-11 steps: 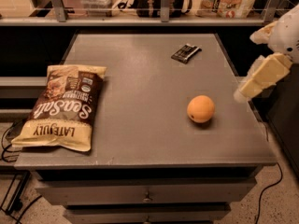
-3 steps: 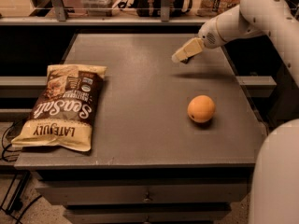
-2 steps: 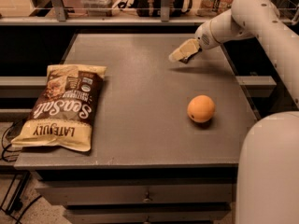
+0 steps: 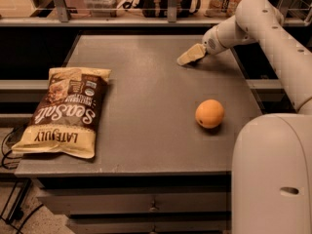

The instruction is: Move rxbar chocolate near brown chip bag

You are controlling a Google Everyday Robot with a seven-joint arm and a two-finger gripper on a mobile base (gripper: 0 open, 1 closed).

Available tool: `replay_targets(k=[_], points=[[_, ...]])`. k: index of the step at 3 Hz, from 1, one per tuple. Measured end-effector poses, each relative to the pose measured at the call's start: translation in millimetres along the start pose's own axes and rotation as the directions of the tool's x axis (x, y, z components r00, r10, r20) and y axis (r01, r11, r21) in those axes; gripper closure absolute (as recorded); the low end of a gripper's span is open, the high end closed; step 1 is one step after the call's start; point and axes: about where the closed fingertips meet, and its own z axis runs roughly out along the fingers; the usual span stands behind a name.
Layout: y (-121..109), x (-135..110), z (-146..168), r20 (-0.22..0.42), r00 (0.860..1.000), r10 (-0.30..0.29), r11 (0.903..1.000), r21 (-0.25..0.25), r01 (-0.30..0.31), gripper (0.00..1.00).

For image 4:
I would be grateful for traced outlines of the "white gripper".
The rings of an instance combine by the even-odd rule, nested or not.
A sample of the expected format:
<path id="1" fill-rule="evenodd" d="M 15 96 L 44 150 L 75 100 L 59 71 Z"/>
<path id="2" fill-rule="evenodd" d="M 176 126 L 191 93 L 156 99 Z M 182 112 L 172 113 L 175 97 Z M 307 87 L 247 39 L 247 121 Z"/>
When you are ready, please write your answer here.
<path id="1" fill-rule="evenodd" d="M 216 55 L 224 51 L 224 47 L 221 45 L 217 38 L 216 28 L 209 29 L 202 38 L 203 44 L 195 44 L 180 57 L 177 58 L 179 65 L 185 65 L 189 62 L 201 59 L 205 56 L 206 50 L 209 55 Z"/>

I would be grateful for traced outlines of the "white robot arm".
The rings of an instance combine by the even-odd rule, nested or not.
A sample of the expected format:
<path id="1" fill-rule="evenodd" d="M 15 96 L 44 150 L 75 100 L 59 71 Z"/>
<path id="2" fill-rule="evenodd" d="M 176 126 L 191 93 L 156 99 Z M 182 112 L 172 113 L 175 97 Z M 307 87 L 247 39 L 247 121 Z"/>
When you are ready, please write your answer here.
<path id="1" fill-rule="evenodd" d="M 294 111 L 259 116 L 239 133 L 231 172 L 232 234 L 312 234 L 312 53 L 268 0 L 241 0 L 233 17 L 182 54 L 185 65 L 256 42 Z"/>

